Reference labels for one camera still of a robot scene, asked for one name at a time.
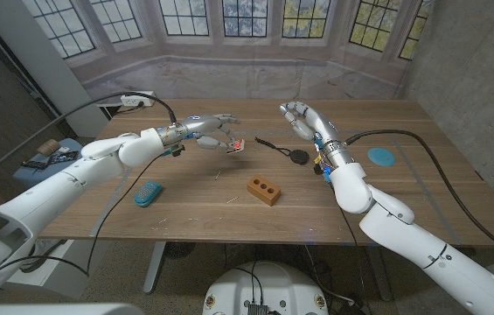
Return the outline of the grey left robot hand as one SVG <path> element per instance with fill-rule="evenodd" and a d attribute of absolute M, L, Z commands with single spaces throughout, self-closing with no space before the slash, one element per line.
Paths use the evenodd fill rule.
<path fill-rule="evenodd" d="M 176 122 L 169 127 L 157 129 L 157 134 L 165 147 L 181 144 L 183 140 L 195 139 L 202 149 L 224 150 L 227 154 L 242 151 L 245 147 L 243 139 L 238 140 L 234 133 L 226 126 L 228 123 L 239 124 L 240 120 L 230 114 L 217 115 L 191 115 L 181 122 Z M 221 142 L 208 133 L 219 130 L 229 139 L 229 143 Z"/>

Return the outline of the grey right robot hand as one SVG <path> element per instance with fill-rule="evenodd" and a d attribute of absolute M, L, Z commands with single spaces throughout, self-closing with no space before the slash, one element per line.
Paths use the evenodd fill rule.
<path fill-rule="evenodd" d="M 330 166 L 337 168 L 354 162 L 336 128 L 324 114 L 299 101 L 283 103 L 279 110 L 301 139 L 317 142 L 321 156 Z"/>

